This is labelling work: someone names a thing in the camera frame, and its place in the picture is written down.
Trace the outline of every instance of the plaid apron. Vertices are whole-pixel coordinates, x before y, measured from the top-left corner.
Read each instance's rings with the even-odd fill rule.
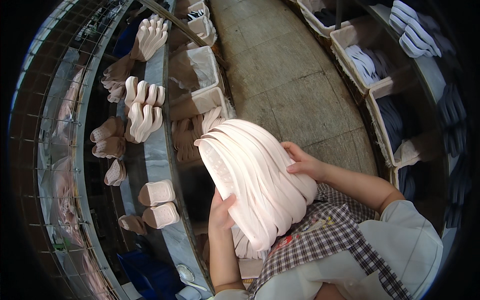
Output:
[[[319,184],[305,217],[272,246],[259,277],[249,286],[249,300],[273,276],[297,265],[348,250],[366,275],[378,271],[384,290],[393,299],[412,299],[390,266],[366,241],[358,223],[375,212],[326,184]]]

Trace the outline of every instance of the wire mesh fence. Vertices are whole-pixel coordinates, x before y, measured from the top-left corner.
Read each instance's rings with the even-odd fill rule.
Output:
[[[13,97],[9,154],[16,205],[40,262],[69,299],[124,295],[100,262],[86,195],[79,192],[85,178],[77,156],[99,60],[132,2],[60,3],[31,43]]]

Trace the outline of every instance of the person's right hand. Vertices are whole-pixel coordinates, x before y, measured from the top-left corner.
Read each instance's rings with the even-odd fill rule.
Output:
[[[280,143],[291,159],[296,161],[293,165],[287,167],[290,174],[307,174],[321,183],[325,179],[324,167],[326,163],[316,159],[315,157],[305,153],[298,145],[292,142]]]

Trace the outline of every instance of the marble surface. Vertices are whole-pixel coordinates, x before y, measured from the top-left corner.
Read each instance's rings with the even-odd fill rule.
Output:
[[[169,0],[168,2],[171,5],[171,11],[174,8],[173,2],[175,2],[175,0]],[[167,89],[168,76],[167,72],[164,72],[165,60],[168,59],[168,54],[165,53],[166,49],[166,46],[160,48],[145,64],[144,80],[149,84],[162,85]],[[125,118],[123,109],[124,103],[120,101],[117,105],[117,115]],[[138,193],[142,186],[151,181],[172,180],[177,197],[174,203],[180,215],[180,221],[168,225],[163,229],[154,229],[147,226],[148,234],[145,237],[153,245],[160,259],[162,259],[163,256],[165,261],[171,261],[171,263],[175,265],[187,265],[195,275],[194,283],[207,288],[208,291],[199,290],[202,298],[207,299],[212,296],[212,292],[207,285],[201,266],[195,257],[194,246],[189,239],[189,232],[192,232],[188,229],[190,221],[183,202],[176,165],[169,157],[170,154],[173,154],[173,148],[171,147],[170,124],[167,125],[167,123],[170,123],[168,113],[167,90],[165,103],[162,106],[164,121],[162,127],[153,132],[144,143],[127,143],[127,149],[123,156],[127,169],[127,178],[120,185],[120,191],[125,206],[125,213],[141,216],[146,209],[146,207],[137,200]],[[165,257],[168,256],[168,253],[165,253],[166,251],[168,251],[171,260]]]

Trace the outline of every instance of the concrete floor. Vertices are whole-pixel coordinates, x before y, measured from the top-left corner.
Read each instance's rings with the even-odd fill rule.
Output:
[[[238,118],[322,161],[376,175],[357,107],[302,21],[280,0],[210,2]]]

